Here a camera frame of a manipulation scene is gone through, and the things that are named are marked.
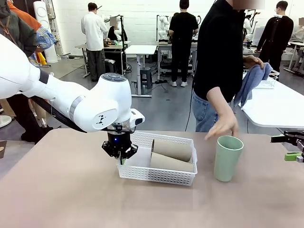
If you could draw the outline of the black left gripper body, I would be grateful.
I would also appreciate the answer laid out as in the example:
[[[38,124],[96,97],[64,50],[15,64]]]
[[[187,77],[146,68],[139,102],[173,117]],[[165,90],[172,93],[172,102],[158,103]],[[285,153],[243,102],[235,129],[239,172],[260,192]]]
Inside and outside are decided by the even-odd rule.
[[[130,133],[108,132],[108,147],[112,152],[125,152],[131,147]]]

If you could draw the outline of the person's right hand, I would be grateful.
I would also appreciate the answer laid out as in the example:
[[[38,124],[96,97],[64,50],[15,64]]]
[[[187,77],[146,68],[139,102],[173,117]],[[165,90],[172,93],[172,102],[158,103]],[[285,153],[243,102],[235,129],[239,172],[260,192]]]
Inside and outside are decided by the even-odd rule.
[[[205,140],[224,135],[225,133],[231,133],[232,136],[238,136],[239,126],[234,113],[220,115],[218,121],[205,136]]]

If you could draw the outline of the person's left hand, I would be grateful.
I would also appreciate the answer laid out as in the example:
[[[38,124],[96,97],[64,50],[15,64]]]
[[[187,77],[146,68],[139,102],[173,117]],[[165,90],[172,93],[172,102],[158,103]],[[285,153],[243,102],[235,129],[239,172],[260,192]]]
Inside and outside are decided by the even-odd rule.
[[[259,65],[261,69],[264,68],[264,63],[260,58],[255,57],[253,55],[243,56],[243,66],[244,67],[250,69],[255,65]]]

